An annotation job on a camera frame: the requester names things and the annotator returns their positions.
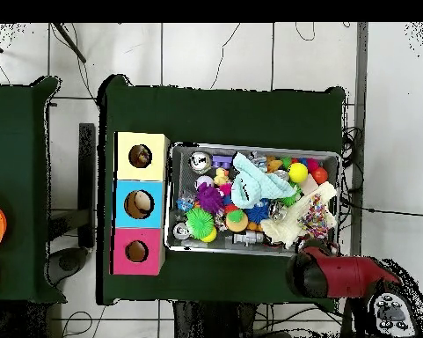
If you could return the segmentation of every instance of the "pink box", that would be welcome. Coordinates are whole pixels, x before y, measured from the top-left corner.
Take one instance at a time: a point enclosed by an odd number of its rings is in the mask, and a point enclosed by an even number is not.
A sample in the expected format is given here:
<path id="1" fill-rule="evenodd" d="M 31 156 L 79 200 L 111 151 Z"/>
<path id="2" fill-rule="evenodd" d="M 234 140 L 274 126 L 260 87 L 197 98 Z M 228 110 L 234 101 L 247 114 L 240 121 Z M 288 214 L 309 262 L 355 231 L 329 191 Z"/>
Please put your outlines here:
<path id="1" fill-rule="evenodd" d="M 113 248 L 114 275 L 159 274 L 164 263 L 163 230 L 160 228 L 116 228 Z M 141 241 L 147 247 L 143 261 L 134 262 L 127 257 L 127 246 Z"/>

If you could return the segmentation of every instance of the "green table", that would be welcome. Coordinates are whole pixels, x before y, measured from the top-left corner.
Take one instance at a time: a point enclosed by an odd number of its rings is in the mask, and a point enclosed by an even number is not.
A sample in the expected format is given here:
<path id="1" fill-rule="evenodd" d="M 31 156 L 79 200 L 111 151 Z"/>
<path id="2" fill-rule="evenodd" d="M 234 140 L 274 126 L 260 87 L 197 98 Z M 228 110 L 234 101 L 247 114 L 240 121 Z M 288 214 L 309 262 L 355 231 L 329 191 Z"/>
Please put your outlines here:
<path id="1" fill-rule="evenodd" d="M 65 301 L 46 280 L 46 114 L 59 84 L 0 85 L 0 208 L 7 231 L 0 245 L 0 300 Z"/>
<path id="2" fill-rule="evenodd" d="M 167 251 L 159 276 L 109 275 L 113 133 L 165 134 L 171 142 L 220 143 L 340 153 L 341 88 L 327 92 L 203 91 L 133 87 L 110 76 L 98 91 L 97 302 L 181 299 L 253 303 L 315 302 L 285 282 L 288 258 Z"/>

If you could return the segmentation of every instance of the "stacked boxes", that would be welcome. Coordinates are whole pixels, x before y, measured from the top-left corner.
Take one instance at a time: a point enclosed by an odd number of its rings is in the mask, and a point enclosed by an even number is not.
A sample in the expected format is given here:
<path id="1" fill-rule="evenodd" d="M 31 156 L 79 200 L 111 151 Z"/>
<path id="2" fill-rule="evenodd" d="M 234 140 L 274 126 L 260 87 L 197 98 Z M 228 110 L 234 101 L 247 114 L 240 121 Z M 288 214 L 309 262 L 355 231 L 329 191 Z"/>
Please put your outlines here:
<path id="1" fill-rule="evenodd" d="M 156 276 L 163 266 L 168 146 L 162 134 L 114 134 L 111 274 Z"/>

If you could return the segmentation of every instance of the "circular hole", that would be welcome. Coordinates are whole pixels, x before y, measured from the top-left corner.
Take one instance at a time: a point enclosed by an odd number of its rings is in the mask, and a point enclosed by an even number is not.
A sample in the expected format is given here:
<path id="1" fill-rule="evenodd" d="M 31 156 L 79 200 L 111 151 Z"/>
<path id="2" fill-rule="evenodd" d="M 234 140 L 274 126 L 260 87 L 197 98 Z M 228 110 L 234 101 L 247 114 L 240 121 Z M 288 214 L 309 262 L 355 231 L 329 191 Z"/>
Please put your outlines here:
<path id="1" fill-rule="evenodd" d="M 151 163 L 151 151 L 145 145 L 135 145 L 128 153 L 128 160 L 133 167 L 145 168 Z"/>
<path id="2" fill-rule="evenodd" d="M 149 249 L 142 241 L 133 241 L 125 248 L 125 255 L 127 258 L 134 262 L 141 262 L 147 259 Z"/>
<path id="3" fill-rule="evenodd" d="M 124 201 L 125 212 L 134 219 L 145 219 L 153 211 L 155 202 L 149 192 L 134 190 Z"/>

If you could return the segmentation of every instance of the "green spiky ball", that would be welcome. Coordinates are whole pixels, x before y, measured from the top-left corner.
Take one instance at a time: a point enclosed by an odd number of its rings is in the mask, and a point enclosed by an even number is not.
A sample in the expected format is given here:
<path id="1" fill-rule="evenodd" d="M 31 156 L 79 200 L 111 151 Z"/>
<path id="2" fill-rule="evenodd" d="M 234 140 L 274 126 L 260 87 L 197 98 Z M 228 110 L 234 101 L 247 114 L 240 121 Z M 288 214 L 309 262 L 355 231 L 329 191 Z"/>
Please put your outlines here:
<path id="1" fill-rule="evenodd" d="M 288 207 L 294 205 L 297 202 L 296 198 L 298 195 L 300 196 L 300 193 L 302 192 L 298 184 L 295 184 L 293 181 L 289 181 L 289 184 L 291 185 L 291 187 L 297 186 L 297 191 L 290 197 L 285 197 L 281 199 L 281 202 Z"/>
<path id="2" fill-rule="evenodd" d="M 228 219 L 233 223 L 239 223 L 244 217 L 244 212 L 241 209 L 233 210 L 228 214 Z"/>
<path id="3" fill-rule="evenodd" d="M 193 208 L 187 211 L 187 226 L 191 228 L 196 239 L 207 237 L 215 226 L 213 216 L 202 208 Z"/>

